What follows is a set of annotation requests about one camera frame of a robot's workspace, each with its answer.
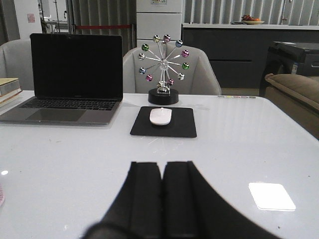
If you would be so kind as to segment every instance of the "colorful metallic ball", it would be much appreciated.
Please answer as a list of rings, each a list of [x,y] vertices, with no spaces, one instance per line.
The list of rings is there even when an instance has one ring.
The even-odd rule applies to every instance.
[[[174,80],[173,80],[173,79],[169,79],[169,80],[167,81],[167,84],[168,84],[169,86],[172,86],[172,85],[174,84]]]
[[[140,53],[139,54],[139,59],[140,60],[144,60],[145,59],[145,54],[144,53]]]
[[[146,72],[146,69],[145,69],[145,68],[141,67],[141,68],[139,69],[139,73],[140,73],[141,75],[145,74],[145,72]]]
[[[153,76],[152,76],[152,75],[147,75],[145,79],[146,79],[147,81],[152,81]]]
[[[178,79],[179,80],[181,80],[181,81],[184,80],[184,77],[185,77],[185,75],[183,73],[179,73],[178,74]]]
[[[184,70],[187,70],[187,69],[189,68],[189,64],[186,63],[186,62],[184,62],[184,63],[182,64],[182,68],[183,68]]]
[[[162,81],[159,81],[158,84],[157,84],[157,87],[162,87],[163,86],[163,82]]]
[[[163,39],[164,39],[164,42],[169,42],[170,41],[170,35],[166,34]]]
[[[143,51],[148,51],[149,50],[149,46],[147,44],[143,44],[142,45],[142,50]]]
[[[178,47],[178,48],[180,48],[181,46],[183,46],[183,41],[182,41],[182,40],[177,40],[177,41],[175,42],[175,46]]]
[[[188,50],[183,50],[183,51],[181,52],[181,56],[182,56],[182,57],[187,57],[187,56],[189,56],[189,51],[188,51]]]
[[[158,35],[153,36],[153,42],[158,43],[160,41],[160,37]]]

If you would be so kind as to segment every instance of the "computer mouse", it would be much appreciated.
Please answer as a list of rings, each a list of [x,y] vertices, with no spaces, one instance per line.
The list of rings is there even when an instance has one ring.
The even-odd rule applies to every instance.
[[[167,125],[171,119],[171,109],[155,108],[151,110],[150,121],[155,125]]]

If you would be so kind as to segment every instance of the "gray chair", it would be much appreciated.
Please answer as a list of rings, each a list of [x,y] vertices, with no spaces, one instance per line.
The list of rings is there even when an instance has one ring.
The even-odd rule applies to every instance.
[[[22,90],[33,90],[30,40],[13,40],[0,46],[0,77],[19,78]]]
[[[169,54],[175,45],[170,43],[167,45],[167,53]],[[160,56],[156,43],[149,44],[149,49],[157,56]],[[170,78],[174,79],[172,89],[178,90],[180,94],[221,95],[219,83],[205,52],[194,47],[182,46],[181,48],[176,48],[171,57],[179,55],[184,49],[189,51],[189,56],[186,58],[179,57],[172,61],[179,64],[187,62],[190,68],[184,70],[181,66],[170,64],[178,73],[185,75],[184,80],[181,81],[174,71],[169,70]],[[147,93],[150,89],[156,88],[160,80],[161,70],[159,68],[157,70],[155,70],[156,67],[147,69],[157,62],[147,58],[140,60],[139,53],[155,58],[150,52],[143,52],[140,47],[134,48],[125,54],[123,58],[123,91],[125,93]],[[139,73],[141,67],[147,69],[144,75]],[[152,74],[153,80],[151,82],[146,81],[147,74]]]

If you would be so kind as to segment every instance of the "ferris wheel ornament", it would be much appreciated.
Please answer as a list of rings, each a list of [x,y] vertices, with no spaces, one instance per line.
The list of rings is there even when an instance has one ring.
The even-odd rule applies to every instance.
[[[139,54],[139,60],[143,61],[145,59],[150,59],[155,62],[154,65],[144,68],[141,67],[139,69],[139,73],[141,75],[145,75],[145,79],[150,82],[154,80],[153,73],[159,68],[161,70],[160,80],[157,83],[157,89],[151,89],[149,91],[149,102],[157,105],[171,105],[178,102],[178,91],[175,89],[171,89],[171,86],[174,84],[174,79],[170,77],[169,71],[172,71],[174,75],[177,76],[179,80],[184,80],[185,75],[183,73],[177,72],[173,69],[171,65],[179,65],[182,69],[187,70],[189,68],[189,64],[184,62],[183,64],[173,62],[174,59],[179,57],[186,58],[189,56],[188,50],[182,50],[180,54],[172,57],[173,52],[183,46],[183,42],[181,40],[176,41],[175,47],[173,50],[167,54],[167,44],[170,42],[170,35],[166,34],[161,41],[158,35],[153,36],[153,42],[157,43],[159,48],[160,56],[154,54],[147,44],[142,45],[142,51],[149,52],[154,57],[148,57],[144,53]]]

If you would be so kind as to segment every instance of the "black round base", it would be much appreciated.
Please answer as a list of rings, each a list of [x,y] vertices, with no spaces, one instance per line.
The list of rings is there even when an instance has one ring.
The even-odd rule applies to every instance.
[[[158,94],[157,89],[149,90],[149,102],[156,105],[172,105],[178,102],[178,91],[171,89],[170,94]]]

